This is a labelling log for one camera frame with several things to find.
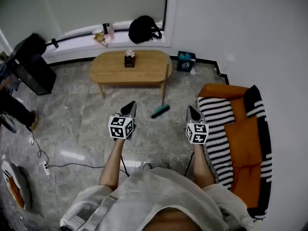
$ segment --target marker cube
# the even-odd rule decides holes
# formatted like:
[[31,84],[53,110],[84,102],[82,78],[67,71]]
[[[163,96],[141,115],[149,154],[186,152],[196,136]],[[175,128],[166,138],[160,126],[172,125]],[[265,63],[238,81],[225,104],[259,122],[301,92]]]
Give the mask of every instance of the marker cube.
[[126,139],[134,130],[133,118],[111,116],[108,129],[111,138]]
[[205,144],[208,137],[208,124],[188,123],[186,136],[191,144]]

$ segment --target green broom head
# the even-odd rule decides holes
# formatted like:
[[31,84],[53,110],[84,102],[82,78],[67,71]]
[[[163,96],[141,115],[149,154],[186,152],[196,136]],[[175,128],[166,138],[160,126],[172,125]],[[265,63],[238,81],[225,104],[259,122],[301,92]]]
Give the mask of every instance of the green broom head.
[[152,113],[151,118],[156,118],[158,116],[160,116],[161,114],[163,114],[164,112],[168,111],[170,109],[170,105],[169,104],[165,104],[163,106],[160,106],[157,110],[155,110]]

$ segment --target table leg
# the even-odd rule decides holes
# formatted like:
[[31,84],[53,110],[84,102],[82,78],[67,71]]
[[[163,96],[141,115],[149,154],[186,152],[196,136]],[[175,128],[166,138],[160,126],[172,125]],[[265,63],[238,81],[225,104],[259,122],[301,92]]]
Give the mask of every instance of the table leg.
[[104,99],[105,96],[104,96],[104,93],[103,93],[102,86],[100,85],[100,83],[97,83],[97,85],[98,85],[98,88],[99,88],[99,90],[100,90],[101,96],[102,96],[102,98]]

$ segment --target broom handle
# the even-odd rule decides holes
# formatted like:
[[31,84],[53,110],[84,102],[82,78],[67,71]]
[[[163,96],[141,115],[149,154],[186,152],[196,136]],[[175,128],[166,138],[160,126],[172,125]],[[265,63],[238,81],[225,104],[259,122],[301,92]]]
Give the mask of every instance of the broom handle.
[[169,61],[170,57],[167,55],[167,69],[166,69],[166,76],[165,76],[165,82],[164,82],[164,93],[163,93],[163,100],[162,100],[162,106],[164,105],[164,99],[165,99],[165,93],[166,93],[166,85],[167,85],[167,76],[168,76],[168,69],[169,69]]

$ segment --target marble floor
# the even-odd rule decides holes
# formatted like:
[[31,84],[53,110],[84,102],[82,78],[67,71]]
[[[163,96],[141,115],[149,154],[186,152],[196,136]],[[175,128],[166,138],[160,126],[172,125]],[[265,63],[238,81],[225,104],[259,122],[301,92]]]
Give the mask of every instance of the marble floor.
[[[184,134],[186,108],[195,105],[195,97],[205,83],[224,83],[217,77],[214,66],[196,64],[195,75],[176,71],[168,79],[165,103],[170,111],[151,119],[160,106],[160,88],[104,87],[102,99],[96,84],[88,77],[90,62],[54,66],[57,79],[52,94],[37,96],[24,84],[13,95],[29,110],[36,110],[40,121],[34,136],[49,156],[49,165],[80,163],[103,166],[113,147],[107,122],[109,116],[132,100],[137,102],[136,130],[126,141],[123,159],[129,173],[140,170],[143,163],[154,166],[167,163],[184,174],[192,146]],[[62,208],[66,211],[77,194],[96,185],[102,169],[69,165],[51,167],[54,177],[48,178],[39,165],[46,157],[38,158],[38,147],[31,146],[31,134],[21,124],[10,133],[3,126],[0,131],[1,157],[22,167],[28,177],[33,195],[31,212],[21,210],[12,199],[3,178],[0,178],[0,205],[10,225],[16,231],[58,230]],[[120,183],[127,176],[120,172]],[[54,187],[59,202],[54,194]]]

